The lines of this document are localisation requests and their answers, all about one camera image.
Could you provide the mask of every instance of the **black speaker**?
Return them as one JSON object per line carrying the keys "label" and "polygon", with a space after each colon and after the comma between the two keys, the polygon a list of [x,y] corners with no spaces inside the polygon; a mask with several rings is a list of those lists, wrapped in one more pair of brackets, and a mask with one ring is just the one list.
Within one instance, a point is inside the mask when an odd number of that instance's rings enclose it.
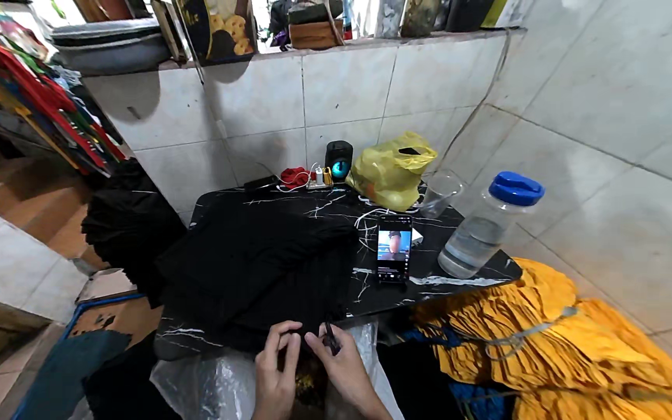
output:
{"label": "black speaker", "polygon": [[344,140],[331,141],[325,146],[325,166],[331,168],[334,182],[343,181],[352,169],[354,148]]}

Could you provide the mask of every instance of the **red cloth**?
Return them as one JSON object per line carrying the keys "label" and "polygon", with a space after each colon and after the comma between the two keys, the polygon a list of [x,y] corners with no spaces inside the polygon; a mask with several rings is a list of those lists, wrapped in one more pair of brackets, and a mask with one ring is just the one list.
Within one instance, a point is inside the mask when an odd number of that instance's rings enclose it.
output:
{"label": "red cloth", "polygon": [[308,179],[315,179],[314,175],[314,173],[311,173],[304,167],[285,169],[282,171],[282,181],[285,182],[283,186],[288,190],[291,190],[294,187],[303,186],[308,181]]}

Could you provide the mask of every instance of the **red fabric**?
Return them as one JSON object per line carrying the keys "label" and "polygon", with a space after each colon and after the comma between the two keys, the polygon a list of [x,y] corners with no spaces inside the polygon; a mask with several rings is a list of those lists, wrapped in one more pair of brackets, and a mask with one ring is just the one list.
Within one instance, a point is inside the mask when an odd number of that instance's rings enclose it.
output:
{"label": "red fabric", "polygon": [[19,85],[19,91],[25,99],[32,105],[45,114],[54,123],[58,124],[67,134],[69,134],[74,141],[76,141],[87,155],[92,158],[95,165],[105,168],[105,162],[98,156],[84,138],[72,128],[72,125],[66,118],[61,115],[60,110],[67,112],[74,112],[77,110],[76,105],[72,102],[67,93],[63,91],[61,86],[56,84],[51,79],[36,75],[34,78],[32,73],[26,70],[16,58],[0,45],[0,76],[3,72],[8,73],[5,79],[10,75]]}
{"label": "red fabric", "polygon": [[304,167],[296,167],[294,169],[285,169],[282,171],[282,181],[285,182],[284,187],[291,190],[294,187],[303,186],[309,178],[315,179],[315,174]]}

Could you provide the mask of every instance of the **yellow fabric stack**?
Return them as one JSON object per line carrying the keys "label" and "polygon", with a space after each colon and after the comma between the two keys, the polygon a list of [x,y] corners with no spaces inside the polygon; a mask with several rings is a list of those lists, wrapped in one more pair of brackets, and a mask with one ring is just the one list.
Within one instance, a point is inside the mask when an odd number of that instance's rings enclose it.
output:
{"label": "yellow fabric stack", "polygon": [[[422,325],[445,322],[485,340],[555,324],[507,358],[512,346],[489,346],[491,358],[481,342],[434,346],[441,370],[459,382],[493,380],[521,391],[521,420],[672,418],[672,359],[604,302],[578,301],[564,274],[515,261],[523,269],[517,282],[418,306],[416,324],[427,336],[432,330]],[[559,319],[568,306],[577,314]]]}

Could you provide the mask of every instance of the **smartphone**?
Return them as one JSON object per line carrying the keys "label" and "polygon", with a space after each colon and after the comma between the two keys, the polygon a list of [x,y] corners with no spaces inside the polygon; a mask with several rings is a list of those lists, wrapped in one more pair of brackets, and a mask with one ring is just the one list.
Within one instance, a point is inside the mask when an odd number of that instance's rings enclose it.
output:
{"label": "smartphone", "polygon": [[384,215],[378,222],[378,280],[405,282],[411,252],[411,216]]}

